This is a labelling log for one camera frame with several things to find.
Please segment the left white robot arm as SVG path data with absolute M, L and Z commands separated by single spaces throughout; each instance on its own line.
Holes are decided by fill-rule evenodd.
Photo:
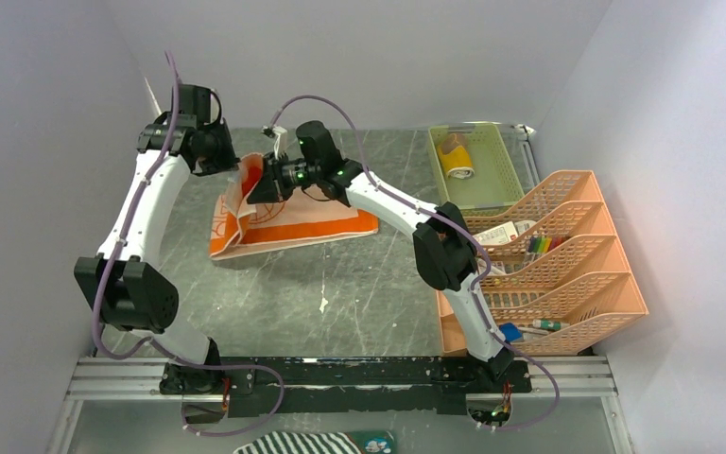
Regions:
M 225 393 L 216 342 L 180 315 L 176 286 L 158 269 L 165 228 L 191 176 L 235 171 L 239 160 L 215 90 L 176 83 L 170 108 L 139 133 L 128 194 L 104 242 L 74 267 L 96 351 L 112 359 L 151 346 L 168 358 L 161 394 Z

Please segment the orange white towel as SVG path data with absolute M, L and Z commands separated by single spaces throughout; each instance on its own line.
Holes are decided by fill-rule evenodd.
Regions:
M 378 232 L 379 219 L 337 201 L 316 201 L 300 191 L 284 202 L 249 204 L 262 176 L 263 155 L 241 159 L 216 200 L 208 255 L 213 261 L 338 241 Z

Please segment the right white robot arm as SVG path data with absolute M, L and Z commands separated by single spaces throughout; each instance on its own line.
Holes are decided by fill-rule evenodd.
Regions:
M 267 153 L 248 203 L 284 202 L 296 189 L 316 186 L 327 200 L 370 213 L 410 237 L 418 274 L 444 296 L 463 331 L 468 355 L 476 360 L 474 383 L 482 391 L 496 391 L 507 381 L 514 355 L 485 304 L 477 244 L 458 207 L 412 198 L 360 162 L 343 157 L 318 120 L 301 124 L 296 137 L 301 157 Z

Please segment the brown yellow bear towel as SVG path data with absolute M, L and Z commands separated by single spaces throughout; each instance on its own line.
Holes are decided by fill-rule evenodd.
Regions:
M 449 133 L 436 145 L 441 170 L 447 179 L 467 180 L 475 176 L 468 146 L 466 135 L 459 132 Z

